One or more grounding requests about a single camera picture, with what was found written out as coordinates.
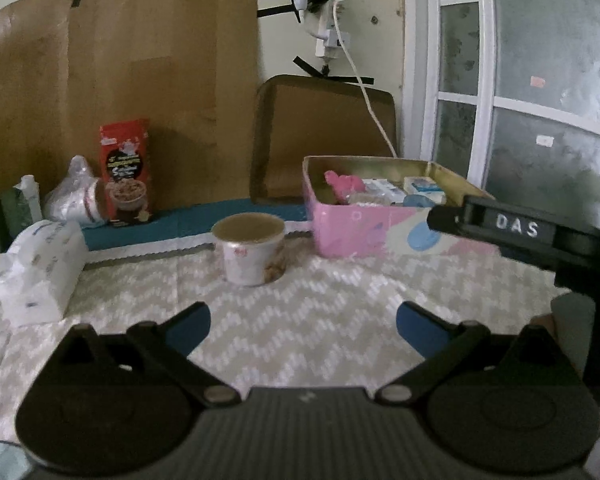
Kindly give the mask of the brown cardboard sheet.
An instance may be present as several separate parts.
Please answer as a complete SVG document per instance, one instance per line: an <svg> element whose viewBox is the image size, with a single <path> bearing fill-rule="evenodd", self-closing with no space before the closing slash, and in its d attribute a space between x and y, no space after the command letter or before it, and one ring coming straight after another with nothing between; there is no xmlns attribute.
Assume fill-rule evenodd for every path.
<svg viewBox="0 0 600 480"><path fill-rule="evenodd" d="M149 122L159 209L249 193L257 0L20 0L0 11L0 188L43 191L99 130Z"/></svg>

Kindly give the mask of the white tissue pack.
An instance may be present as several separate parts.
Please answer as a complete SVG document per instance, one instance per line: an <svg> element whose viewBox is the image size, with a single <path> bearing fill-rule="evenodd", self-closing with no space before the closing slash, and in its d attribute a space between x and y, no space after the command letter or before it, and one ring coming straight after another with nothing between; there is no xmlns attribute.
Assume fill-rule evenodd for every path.
<svg viewBox="0 0 600 480"><path fill-rule="evenodd" d="M61 321L88 249L74 221L41 220L0 254L0 304L11 326Z"/></svg>

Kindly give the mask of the plastic bag with cup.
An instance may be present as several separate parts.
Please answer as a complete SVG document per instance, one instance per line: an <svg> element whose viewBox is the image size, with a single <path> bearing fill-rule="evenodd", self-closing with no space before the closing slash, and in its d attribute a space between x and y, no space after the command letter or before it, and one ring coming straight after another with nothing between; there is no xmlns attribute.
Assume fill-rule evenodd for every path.
<svg viewBox="0 0 600 480"><path fill-rule="evenodd" d="M85 157L73 156L68 172L43 202L43 216L53 221L75 221L84 229L108 222L105 185Z"/></svg>

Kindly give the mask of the pink tin box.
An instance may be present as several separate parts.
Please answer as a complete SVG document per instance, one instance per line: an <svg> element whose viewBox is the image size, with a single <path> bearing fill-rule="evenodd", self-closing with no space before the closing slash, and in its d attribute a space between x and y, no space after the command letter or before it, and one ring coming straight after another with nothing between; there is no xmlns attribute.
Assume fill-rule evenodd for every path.
<svg viewBox="0 0 600 480"><path fill-rule="evenodd" d="M496 247L431 231L427 208L402 205L341 205L324 173L386 179L400 185L406 177L430 177L460 206L467 195L486 197L452 170L426 160L372 156L308 156L303 159L303 191L317 252L326 258L368 256L493 255Z"/></svg>

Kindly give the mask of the brown tray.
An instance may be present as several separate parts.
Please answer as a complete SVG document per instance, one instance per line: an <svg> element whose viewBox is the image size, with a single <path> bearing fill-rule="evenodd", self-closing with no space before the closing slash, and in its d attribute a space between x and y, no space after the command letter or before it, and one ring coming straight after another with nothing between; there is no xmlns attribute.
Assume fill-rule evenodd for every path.
<svg viewBox="0 0 600 480"><path fill-rule="evenodd" d="M370 89L377 128L356 84L278 75L257 93L249 192L261 204L302 201L302 162L308 156L391 155L398 142L393 96Z"/></svg>

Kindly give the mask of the white framed window door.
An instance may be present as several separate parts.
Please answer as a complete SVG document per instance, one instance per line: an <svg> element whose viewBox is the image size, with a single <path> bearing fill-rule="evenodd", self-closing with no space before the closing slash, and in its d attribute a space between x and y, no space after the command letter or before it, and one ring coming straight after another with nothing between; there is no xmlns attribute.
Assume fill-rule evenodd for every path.
<svg viewBox="0 0 600 480"><path fill-rule="evenodd" d="M600 227L600 0L403 0L401 150Z"/></svg>

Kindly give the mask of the round tin can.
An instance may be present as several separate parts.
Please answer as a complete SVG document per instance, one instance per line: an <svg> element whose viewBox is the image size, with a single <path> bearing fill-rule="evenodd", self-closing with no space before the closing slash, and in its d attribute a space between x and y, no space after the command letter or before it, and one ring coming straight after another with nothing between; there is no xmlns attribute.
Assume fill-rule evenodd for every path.
<svg viewBox="0 0 600 480"><path fill-rule="evenodd" d="M228 282L261 286L285 273L285 222L274 214L232 214L216 222L211 234Z"/></svg>

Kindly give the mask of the pink soft item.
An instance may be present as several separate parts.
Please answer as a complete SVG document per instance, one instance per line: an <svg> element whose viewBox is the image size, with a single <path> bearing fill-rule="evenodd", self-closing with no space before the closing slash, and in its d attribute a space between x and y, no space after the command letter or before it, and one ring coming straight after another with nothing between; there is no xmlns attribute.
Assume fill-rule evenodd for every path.
<svg viewBox="0 0 600 480"><path fill-rule="evenodd" d="M366 191L363 180L353 174L337 174L335 171L327 170L324 172L324 178L338 204L346 204L352 194Z"/></svg>

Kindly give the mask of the blue mat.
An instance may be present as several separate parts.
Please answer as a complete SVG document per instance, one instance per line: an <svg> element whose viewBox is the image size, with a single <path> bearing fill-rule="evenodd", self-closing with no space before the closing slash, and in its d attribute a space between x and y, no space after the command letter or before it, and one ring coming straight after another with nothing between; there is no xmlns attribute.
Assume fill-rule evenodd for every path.
<svg viewBox="0 0 600 480"><path fill-rule="evenodd" d="M147 223L134 226L107 224L99 228L84 229L83 235L89 250L162 242L207 233L216 222L243 212L274 214L285 221L308 220L306 206L303 204L261 205L244 198L157 212Z"/></svg>

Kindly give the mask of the green white carton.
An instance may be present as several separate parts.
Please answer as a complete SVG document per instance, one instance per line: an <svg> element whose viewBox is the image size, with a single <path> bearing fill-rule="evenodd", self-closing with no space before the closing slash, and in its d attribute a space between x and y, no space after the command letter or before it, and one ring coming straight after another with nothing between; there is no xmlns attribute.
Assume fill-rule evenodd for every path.
<svg viewBox="0 0 600 480"><path fill-rule="evenodd" d="M40 187L32 174L1 194L1 202L9 235L12 238L43 219Z"/></svg>

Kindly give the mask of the white wall charger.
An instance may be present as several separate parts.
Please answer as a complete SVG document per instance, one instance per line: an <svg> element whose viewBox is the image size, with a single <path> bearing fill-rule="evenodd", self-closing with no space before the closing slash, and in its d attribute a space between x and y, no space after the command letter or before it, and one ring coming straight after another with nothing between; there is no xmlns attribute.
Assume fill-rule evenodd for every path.
<svg viewBox="0 0 600 480"><path fill-rule="evenodd" d="M350 35L347 32L338 34L335 20L334 7L337 0L328 0L318 12L315 56L328 63L338 58L342 46L348 46Z"/></svg>

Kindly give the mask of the red cereal box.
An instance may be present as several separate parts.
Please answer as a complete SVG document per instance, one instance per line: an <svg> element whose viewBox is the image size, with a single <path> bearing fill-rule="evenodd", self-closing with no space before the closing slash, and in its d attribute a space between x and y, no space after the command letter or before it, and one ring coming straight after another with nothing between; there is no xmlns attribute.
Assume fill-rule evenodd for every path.
<svg viewBox="0 0 600 480"><path fill-rule="evenodd" d="M115 226L147 223L152 216L148 126L147 119L134 119L99 128L100 169Z"/></svg>

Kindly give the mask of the patterned tablecloth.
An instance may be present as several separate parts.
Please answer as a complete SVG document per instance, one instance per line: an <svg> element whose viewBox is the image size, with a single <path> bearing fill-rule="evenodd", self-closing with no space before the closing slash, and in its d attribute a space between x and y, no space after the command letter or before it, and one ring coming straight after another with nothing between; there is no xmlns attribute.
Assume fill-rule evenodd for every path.
<svg viewBox="0 0 600 480"><path fill-rule="evenodd" d="M286 247L285 274L259 287L230 284L215 253L201 249L88 266L57 323L13 328L0 305L0 441L15 440L24 394L76 323L122 333L202 301L212 325L192 360L238 391L375 389L419 362L396 333L402 302L453 323L476 320L513 334L558 295L549 273L495 254L325 259L304 237Z"/></svg>

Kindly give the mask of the white blue tissue packet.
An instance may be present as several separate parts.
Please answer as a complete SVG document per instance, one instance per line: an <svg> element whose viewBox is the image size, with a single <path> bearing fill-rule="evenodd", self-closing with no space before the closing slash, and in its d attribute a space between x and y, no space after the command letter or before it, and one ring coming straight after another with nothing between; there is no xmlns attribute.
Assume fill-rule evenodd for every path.
<svg viewBox="0 0 600 480"><path fill-rule="evenodd" d="M403 203L407 207L430 207L446 203L442 187L430 177L405 177L403 191L406 194Z"/></svg>

